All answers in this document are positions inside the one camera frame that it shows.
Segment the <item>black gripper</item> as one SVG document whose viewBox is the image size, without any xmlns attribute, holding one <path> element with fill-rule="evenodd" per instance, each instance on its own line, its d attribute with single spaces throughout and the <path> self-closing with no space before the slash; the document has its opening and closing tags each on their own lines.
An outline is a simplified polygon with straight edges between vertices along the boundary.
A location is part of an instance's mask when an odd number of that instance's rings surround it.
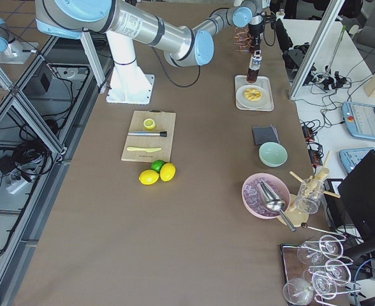
<svg viewBox="0 0 375 306">
<path fill-rule="evenodd" d="M 251 37 L 251 44 L 249 47 L 250 51 L 260 49 L 261 40 L 263 38 L 264 31 L 264 18 L 262 15 L 254 16 L 248 24 L 249 35 Z"/>
</svg>

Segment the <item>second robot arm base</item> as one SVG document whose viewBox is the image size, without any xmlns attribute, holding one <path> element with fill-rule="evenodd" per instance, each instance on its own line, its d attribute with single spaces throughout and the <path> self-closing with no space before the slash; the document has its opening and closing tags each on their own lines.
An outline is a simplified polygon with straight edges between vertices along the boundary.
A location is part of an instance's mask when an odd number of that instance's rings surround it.
<svg viewBox="0 0 375 306">
<path fill-rule="evenodd" d="M 17 38 L 0 18 L 0 64 L 24 64 L 37 47 L 37 42 Z"/>
</svg>

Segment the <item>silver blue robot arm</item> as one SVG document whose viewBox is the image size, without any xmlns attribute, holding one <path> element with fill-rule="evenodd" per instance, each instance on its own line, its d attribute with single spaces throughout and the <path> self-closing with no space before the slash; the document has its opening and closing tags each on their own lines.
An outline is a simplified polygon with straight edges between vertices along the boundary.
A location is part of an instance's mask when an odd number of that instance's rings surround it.
<svg viewBox="0 0 375 306">
<path fill-rule="evenodd" d="M 192 29 L 171 25 L 125 1 L 36 1 L 35 8 L 37 27 L 45 34 L 77 40 L 86 29 L 105 33 L 115 64 L 107 102 L 147 105 L 154 75 L 138 66 L 134 41 L 162 50 L 174 67 L 203 66 L 213 58 L 214 35 L 227 26 L 248 25 L 267 4 L 236 1 Z"/>
</svg>

